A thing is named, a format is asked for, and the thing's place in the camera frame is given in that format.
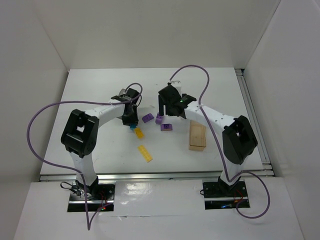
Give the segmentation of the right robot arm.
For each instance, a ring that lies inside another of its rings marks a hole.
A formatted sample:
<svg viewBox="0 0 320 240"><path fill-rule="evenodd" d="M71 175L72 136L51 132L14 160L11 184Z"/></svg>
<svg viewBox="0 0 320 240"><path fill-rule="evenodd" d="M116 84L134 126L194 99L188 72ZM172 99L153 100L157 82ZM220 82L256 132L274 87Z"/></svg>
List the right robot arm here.
<svg viewBox="0 0 320 240"><path fill-rule="evenodd" d="M245 161L257 147L258 141L247 117L225 115L201 103L208 86L196 99L181 94L180 84L169 82L158 92L159 114L181 117L210 129L223 165L218 182L229 191L239 182Z"/></svg>

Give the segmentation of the small teal lego brick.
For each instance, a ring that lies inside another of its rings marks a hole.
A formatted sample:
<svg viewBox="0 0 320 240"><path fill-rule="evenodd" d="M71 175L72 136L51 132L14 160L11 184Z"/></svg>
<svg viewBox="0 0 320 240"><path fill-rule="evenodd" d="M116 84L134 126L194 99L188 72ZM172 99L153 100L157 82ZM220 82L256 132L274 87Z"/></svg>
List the small teal lego brick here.
<svg viewBox="0 0 320 240"><path fill-rule="evenodd" d="M129 125L129 128L130 128L130 130L134 130L134 129L136 129L137 128L137 125L136 124L130 124Z"/></svg>

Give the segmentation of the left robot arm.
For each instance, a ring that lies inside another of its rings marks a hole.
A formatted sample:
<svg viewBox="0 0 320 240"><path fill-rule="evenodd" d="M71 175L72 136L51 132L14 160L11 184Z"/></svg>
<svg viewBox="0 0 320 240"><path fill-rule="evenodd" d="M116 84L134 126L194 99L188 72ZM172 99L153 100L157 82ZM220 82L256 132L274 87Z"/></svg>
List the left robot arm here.
<svg viewBox="0 0 320 240"><path fill-rule="evenodd" d="M106 105L81 111L74 109L62 132L61 143L69 152L76 173L76 185L93 195L98 189L98 176L94 170L92 152L97 144L98 130L113 119L125 126L137 125L137 101L140 93L133 88L122 89Z"/></svg>

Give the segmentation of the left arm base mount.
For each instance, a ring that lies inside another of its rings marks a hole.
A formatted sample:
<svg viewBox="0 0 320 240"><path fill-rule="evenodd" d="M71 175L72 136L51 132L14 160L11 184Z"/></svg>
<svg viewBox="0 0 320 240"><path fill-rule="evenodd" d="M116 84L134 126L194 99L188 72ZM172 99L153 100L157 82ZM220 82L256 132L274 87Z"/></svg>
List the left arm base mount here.
<svg viewBox="0 0 320 240"><path fill-rule="evenodd" d="M86 211L84 190L80 189L75 183L66 181L62 181L60 187L70 191L67 212L80 213ZM115 188L114 183L98 184L97 190L93 194L87 194L88 211L96 212L98 208L101 208L101 212L113 212Z"/></svg>

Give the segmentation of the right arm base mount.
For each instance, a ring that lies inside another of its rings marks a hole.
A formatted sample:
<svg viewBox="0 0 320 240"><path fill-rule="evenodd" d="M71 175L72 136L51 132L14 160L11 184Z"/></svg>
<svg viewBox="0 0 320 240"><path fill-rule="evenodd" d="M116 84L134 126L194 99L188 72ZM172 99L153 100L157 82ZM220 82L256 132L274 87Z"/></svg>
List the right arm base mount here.
<svg viewBox="0 0 320 240"><path fill-rule="evenodd" d="M222 191L218 181L203 182L199 193L204 197L206 210L250 208L247 187L244 181L238 182L229 191Z"/></svg>

